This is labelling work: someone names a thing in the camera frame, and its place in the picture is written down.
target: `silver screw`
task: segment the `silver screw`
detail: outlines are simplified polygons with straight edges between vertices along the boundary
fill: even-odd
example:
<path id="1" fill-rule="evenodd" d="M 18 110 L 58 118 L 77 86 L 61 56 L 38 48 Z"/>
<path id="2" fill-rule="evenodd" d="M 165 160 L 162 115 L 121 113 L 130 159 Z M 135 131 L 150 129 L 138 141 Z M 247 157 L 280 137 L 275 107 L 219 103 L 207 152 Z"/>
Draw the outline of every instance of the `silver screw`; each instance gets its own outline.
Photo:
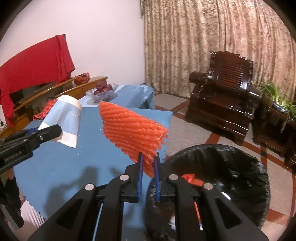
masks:
<path id="1" fill-rule="evenodd" d="M 178 179 L 178 176 L 176 174 L 171 174 L 168 176 L 169 179 L 171 179 L 172 181 L 175 181 Z"/>
<path id="2" fill-rule="evenodd" d="M 128 175 L 125 175 L 125 174 L 123 174 L 123 175 L 121 175 L 121 176 L 119 177 L 119 179 L 120 179 L 120 180 L 122 180 L 122 181 L 126 181 L 126 180 L 128 180 L 128 179 L 129 179 L 129 176 L 128 176 Z"/>
<path id="3" fill-rule="evenodd" d="M 213 188 L 213 185 L 210 184 L 210 183 L 205 183 L 204 188 L 207 189 L 207 190 L 211 190 Z"/>
<path id="4" fill-rule="evenodd" d="M 87 185 L 85 185 L 85 190 L 87 190 L 87 191 L 91 191 L 91 190 L 93 190 L 94 189 L 94 185 L 93 184 L 87 184 Z"/>

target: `white wall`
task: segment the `white wall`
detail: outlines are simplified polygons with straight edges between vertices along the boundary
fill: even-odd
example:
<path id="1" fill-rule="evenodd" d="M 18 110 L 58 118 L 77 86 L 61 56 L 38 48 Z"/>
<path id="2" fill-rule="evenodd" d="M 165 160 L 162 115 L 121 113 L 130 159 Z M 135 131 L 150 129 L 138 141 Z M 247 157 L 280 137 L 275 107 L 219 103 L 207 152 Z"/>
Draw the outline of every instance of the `white wall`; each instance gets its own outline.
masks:
<path id="1" fill-rule="evenodd" d="M 0 42 L 0 65 L 35 43 L 66 34 L 76 67 L 72 76 L 89 72 L 108 76 L 108 83 L 144 83 L 140 16 L 140 0 L 33 0 Z"/>

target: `tiled floor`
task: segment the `tiled floor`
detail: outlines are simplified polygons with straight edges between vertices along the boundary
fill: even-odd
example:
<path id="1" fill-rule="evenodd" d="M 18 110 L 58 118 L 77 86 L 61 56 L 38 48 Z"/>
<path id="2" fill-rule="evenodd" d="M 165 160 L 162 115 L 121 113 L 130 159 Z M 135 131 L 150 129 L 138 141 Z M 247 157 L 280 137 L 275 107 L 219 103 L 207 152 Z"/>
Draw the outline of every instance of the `tiled floor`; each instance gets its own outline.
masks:
<path id="1" fill-rule="evenodd" d="M 253 143 L 251 125 L 243 145 L 240 147 L 225 137 L 186 122 L 188 99 L 155 92 L 155 105 L 158 110 L 174 112 L 167 142 L 168 156 L 193 145 L 218 143 L 239 148 L 262 161 L 268 171 L 271 201 L 266 221 L 261 230 L 270 241 L 276 241 L 296 212 L 296 177 L 291 170 L 285 168 L 284 159 L 266 147 Z"/>

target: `orange foam fruit net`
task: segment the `orange foam fruit net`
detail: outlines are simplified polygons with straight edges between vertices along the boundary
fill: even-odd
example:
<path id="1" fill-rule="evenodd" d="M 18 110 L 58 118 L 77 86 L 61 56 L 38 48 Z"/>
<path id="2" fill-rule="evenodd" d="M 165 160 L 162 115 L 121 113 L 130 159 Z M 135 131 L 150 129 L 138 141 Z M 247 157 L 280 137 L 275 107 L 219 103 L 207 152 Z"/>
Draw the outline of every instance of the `orange foam fruit net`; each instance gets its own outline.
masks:
<path id="1" fill-rule="evenodd" d="M 165 143 L 168 129 L 154 120 L 105 101 L 99 103 L 99 113 L 105 137 L 134 162 L 137 162 L 139 152 L 142 152 L 143 171 L 153 177 L 156 150 L 160 150 L 161 144 Z"/>

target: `blue table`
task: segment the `blue table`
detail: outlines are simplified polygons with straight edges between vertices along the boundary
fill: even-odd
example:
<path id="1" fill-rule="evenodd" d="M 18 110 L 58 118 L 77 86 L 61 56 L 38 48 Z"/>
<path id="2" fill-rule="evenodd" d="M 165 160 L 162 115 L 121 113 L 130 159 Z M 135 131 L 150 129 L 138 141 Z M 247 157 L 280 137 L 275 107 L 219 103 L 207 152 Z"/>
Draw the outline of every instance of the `blue table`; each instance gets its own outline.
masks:
<path id="1" fill-rule="evenodd" d="M 172 112 L 131 109 L 169 128 Z M 27 128 L 40 125 L 31 122 Z M 165 158 L 163 145 L 160 158 Z M 132 160 L 111 143 L 102 131 L 102 119 L 97 107 L 83 108 L 77 148 L 49 141 L 34 152 L 34 156 L 15 166 L 18 185 L 27 200 L 43 217 L 50 217 L 88 183 L 103 185 L 121 175 Z M 150 178 L 143 175 L 141 202 L 125 204 L 122 240 L 143 240 L 144 202 Z"/>

